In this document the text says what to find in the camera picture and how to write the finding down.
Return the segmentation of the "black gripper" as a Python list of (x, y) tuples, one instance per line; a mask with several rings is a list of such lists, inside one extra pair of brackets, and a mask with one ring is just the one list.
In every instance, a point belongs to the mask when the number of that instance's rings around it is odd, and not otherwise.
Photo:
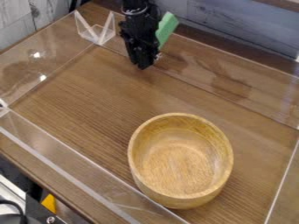
[(157, 11), (125, 11), (125, 19), (118, 22), (120, 37), (130, 62), (138, 69), (146, 69), (157, 60), (158, 41), (154, 35), (160, 22)]

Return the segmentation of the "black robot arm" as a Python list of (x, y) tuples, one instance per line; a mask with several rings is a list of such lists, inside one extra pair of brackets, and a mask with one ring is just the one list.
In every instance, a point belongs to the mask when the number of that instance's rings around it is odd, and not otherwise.
[(130, 62), (144, 70), (154, 63), (158, 54), (154, 34), (160, 22), (158, 8), (150, 0), (122, 0), (121, 12), (125, 19), (118, 22), (120, 37)]

